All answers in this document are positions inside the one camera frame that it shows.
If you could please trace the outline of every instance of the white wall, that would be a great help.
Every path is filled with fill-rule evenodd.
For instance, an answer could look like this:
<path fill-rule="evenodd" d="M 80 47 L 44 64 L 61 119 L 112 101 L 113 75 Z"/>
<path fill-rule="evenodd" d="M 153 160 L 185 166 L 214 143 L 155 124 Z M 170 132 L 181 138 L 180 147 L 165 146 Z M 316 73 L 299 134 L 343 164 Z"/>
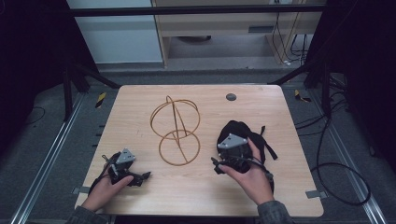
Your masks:
<path fill-rule="evenodd" d="M 67 0 L 70 8 L 151 7 L 149 0 Z M 81 17 L 79 29 L 96 63 L 161 63 L 153 16 Z"/>

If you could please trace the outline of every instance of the wooden table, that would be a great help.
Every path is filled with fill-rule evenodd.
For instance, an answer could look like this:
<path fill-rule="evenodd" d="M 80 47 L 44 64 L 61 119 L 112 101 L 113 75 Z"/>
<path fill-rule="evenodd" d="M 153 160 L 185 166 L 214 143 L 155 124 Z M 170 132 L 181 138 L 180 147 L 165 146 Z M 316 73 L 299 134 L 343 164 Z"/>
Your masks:
<path fill-rule="evenodd" d="M 228 101 L 226 95 L 236 95 Z M 150 116 L 166 96 L 175 100 L 190 100 L 199 110 L 200 123 L 195 131 L 201 149 L 197 158 L 183 166 L 166 163 L 160 156 L 162 140 L 150 127 Z M 192 131 L 198 122 L 197 113 L 189 105 L 177 104 L 186 129 Z M 165 108 L 153 121 L 159 133 L 175 129 L 172 109 Z M 297 132 L 280 87 L 270 85 L 179 85 L 123 86 L 111 110 L 106 127 L 84 186 L 90 186 L 110 157 L 125 147 L 135 155 L 130 170 L 137 174 L 151 171 L 150 178 L 139 187 L 127 187 L 115 197 L 103 213 L 115 215 L 167 216 L 257 216 L 257 207 L 245 192 L 227 175 L 217 175 L 211 157 L 219 158 L 216 143 L 221 129 L 231 119 L 244 121 L 260 133 L 275 150 L 273 161 L 266 151 L 265 166 L 275 176 L 275 198 L 284 203 L 293 217 L 319 217 L 323 208 L 319 198 L 308 199 L 305 192 L 315 190 Z M 185 150 L 197 141 L 193 136 L 181 142 Z M 162 149 L 168 158 L 182 160 L 175 150 L 175 141 L 164 140 Z M 76 205 L 86 194 L 80 193 Z"/>

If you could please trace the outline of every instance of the person's left hand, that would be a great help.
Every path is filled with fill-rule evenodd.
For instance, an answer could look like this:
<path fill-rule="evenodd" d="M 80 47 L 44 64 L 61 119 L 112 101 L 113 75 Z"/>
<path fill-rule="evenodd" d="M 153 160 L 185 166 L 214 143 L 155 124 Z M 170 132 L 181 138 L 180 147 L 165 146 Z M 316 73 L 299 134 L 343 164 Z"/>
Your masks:
<path fill-rule="evenodd" d="M 111 184 L 110 176 L 108 175 L 108 168 L 106 169 L 102 179 L 96 184 L 91 191 L 88 198 L 81 205 L 88 210 L 96 212 L 103 206 L 105 206 L 117 193 L 125 188 L 132 180 L 133 176 L 125 176 L 122 180 L 116 184 Z"/>

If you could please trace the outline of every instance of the gray floor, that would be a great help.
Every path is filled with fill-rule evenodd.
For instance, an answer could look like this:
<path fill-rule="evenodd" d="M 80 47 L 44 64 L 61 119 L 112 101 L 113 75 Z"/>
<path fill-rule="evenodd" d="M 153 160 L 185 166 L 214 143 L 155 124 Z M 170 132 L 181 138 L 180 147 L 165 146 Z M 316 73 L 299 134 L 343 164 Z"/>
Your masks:
<path fill-rule="evenodd" d="M 209 41 L 202 41 L 197 37 L 183 37 L 172 40 L 167 68 L 139 68 L 131 72 L 104 75 L 122 85 L 267 83 L 284 76 L 293 67 L 299 66 L 299 63 L 297 61 L 292 65 L 277 64 L 265 38 L 259 35 L 213 36 Z M 302 80 L 304 75 L 283 86 L 295 123 L 320 116 L 315 102 L 307 103 L 295 99 L 296 89 L 300 90 L 303 97 L 315 99 L 318 95 L 319 88 L 305 90 Z M 80 187 L 85 178 L 95 145 L 100 139 L 98 135 L 103 130 L 102 125 L 106 124 L 117 96 L 117 90 L 111 90 L 93 79 L 90 79 L 90 82 L 92 87 L 89 93 L 80 95 L 74 91 L 74 99 L 82 97 L 81 108 L 38 195 L 29 216 L 31 220 L 67 219 L 73 211 L 77 195 L 71 191 L 74 187 Z M 95 108 L 97 97 L 103 91 L 107 93 L 106 99 L 101 108 Z M 333 99 L 336 103 L 343 100 L 343 97 L 336 95 Z M 35 106 L 27 123 L 39 119 L 45 110 L 44 116 L 21 130 L 11 146 L 12 153 L 1 161 L 0 221 L 7 222 L 21 204 L 63 125 L 63 87 L 56 86 L 40 93 L 35 99 Z M 396 204 L 396 176 L 385 160 L 370 156 L 361 130 L 346 108 L 347 104 L 341 104 L 333 113 L 332 125 L 343 141 L 342 147 L 346 148 L 347 154 L 369 183 L 375 204 L 379 206 L 388 223 L 396 223 L 396 214 L 393 212 Z M 323 126 L 324 122 L 320 121 L 298 130 L 298 133 L 317 133 Z M 319 138 L 320 134 L 300 136 L 310 167 L 316 165 Z M 320 162 L 341 161 L 337 151 L 339 146 L 335 143 L 334 132 L 328 130 L 324 135 Z M 359 199 L 351 184 L 351 177 L 344 169 L 325 167 L 321 169 L 321 173 L 326 185 L 338 196 L 354 202 Z M 316 172 L 313 172 L 313 177 L 318 189 L 324 190 Z M 325 210 L 322 217 L 297 217 L 296 223 L 386 223 L 370 220 L 366 213 L 367 206 L 347 205 L 337 201 L 333 196 L 322 199 L 322 203 Z"/>

